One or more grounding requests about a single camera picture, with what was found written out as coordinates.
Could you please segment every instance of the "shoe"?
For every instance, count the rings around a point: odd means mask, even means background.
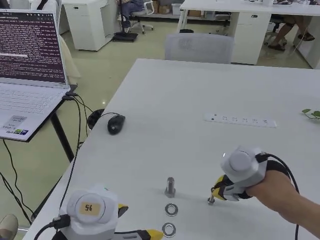
[[[18,232],[18,219],[9,214],[0,222],[0,239],[13,240]]]
[[[310,41],[315,40],[315,37],[312,36],[309,32],[307,32],[304,36],[302,34],[299,34],[298,38],[302,39],[305,42],[310,42]]]
[[[277,45],[269,45],[268,48],[273,49],[273,50],[277,50],[277,51],[281,51],[284,52],[286,49],[284,47],[282,47],[280,44]]]
[[[118,15],[117,20],[118,20],[119,22],[122,22],[122,21],[121,21],[121,14]]]

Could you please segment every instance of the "number label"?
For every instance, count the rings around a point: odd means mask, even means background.
[[[98,216],[100,213],[101,205],[93,202],[82,202],[79,212],[83,215]]]

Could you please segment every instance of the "human hand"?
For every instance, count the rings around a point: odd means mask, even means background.
[[[278,212],[284,219],[295,223],[294,205],[301,196],[291,184],[290,179],[282,172],[270,170],[264,180],[246,190],[269,209]]]

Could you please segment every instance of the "laptop screen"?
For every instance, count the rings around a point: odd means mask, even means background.
[[[0,78],[65,83],[53,13],[0,11]]]

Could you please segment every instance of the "washer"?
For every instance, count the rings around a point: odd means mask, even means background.
[[[167,227],[172,228],[172,233],[168,234],[168,233],[166,232],[166,228],[167,228]],[[166,238],[172,238],[174,235],[176,235],[177,229],[176,229],[176,226],[175,226],[173,223],[167,222],[167,223],[165,223],[165,224],[163,225],[163,227],[162,227],[162,232],[163,232],[163,235],[164,235]]]
[[[174,208],[174,212],[169,212],[169,208]],[[178,214],[178,206],[173,204],[173,203],[169,203],[165,206],[164,208],[164,212],[165,214],[167,214],[169,217],[174,217],[175,215]]]

